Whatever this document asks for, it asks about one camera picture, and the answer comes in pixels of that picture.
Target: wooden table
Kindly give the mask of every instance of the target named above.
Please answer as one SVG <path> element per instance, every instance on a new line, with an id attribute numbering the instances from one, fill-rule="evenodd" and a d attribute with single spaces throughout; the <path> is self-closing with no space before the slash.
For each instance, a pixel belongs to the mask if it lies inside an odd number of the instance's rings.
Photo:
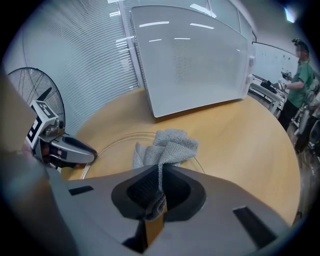
<path id="1" fill-rule="evenodd" d="M 199 141 L 196 159 L 207 175 L 238 184 L 293 223 L 300 197 L 294 148 L 277 119 L 250 96 L 156 119 L 145 91 L 135 89 L 98 110 L 77 137 L 100 152 L 125 135 L 168 128 Z M 81 173 L 62 176 L 74 180 Z"/>

